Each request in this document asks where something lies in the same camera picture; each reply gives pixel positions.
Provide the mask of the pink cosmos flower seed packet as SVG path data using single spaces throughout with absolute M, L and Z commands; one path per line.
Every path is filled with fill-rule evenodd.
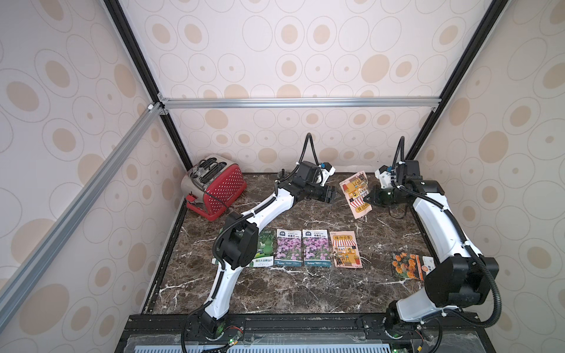
M 300 230 L 277 229 L 277 251 L 275 266 L 303 265 L 302 232 Z

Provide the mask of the pink illustrated sunflower seed packet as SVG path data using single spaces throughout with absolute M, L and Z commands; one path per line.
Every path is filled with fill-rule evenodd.
M 361 269 L 357 239 L 353 231 L 330 232 L 334 265 L 340 269 Z

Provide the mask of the orange marigold seed packet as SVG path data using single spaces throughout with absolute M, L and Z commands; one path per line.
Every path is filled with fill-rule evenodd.
M 392 274 L 400 279 L 424 281 L 435 267 L 435 260 L 430 256 L 406 252 L 394 253 L 391 256 Z

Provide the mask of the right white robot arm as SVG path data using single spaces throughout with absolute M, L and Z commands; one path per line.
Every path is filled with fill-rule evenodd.
M 403 323 L 425 323 L 454 316 L 475 327 L 492 327 L 502 314 L 502 298 L 495 282 L 499 265 L 470 241 L 450 209 L 441 185 L 425 180 L 416 160 L 396 161 L 375 173 L 380 184 L 364 201 L 388 207 L 407 204 L 422 224 L 435 269 L 424 287 L 392 302 L 383 322 L 386 329 Z

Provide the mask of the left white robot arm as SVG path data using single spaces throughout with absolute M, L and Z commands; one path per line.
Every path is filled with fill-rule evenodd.
M 330 203 L 336 191 L 326 182 L 334 173 L 335 168 L 328 162 L 299 162 L 291 175 L 276 181 L 269 198 L 244 213 L 229 214 L 213 245 L 218 269 L 200 316 L 200 325 L 209 335 L 217 337 L 224 330 L 235 284 L 256 255 L 260 231 L 304 199 Z

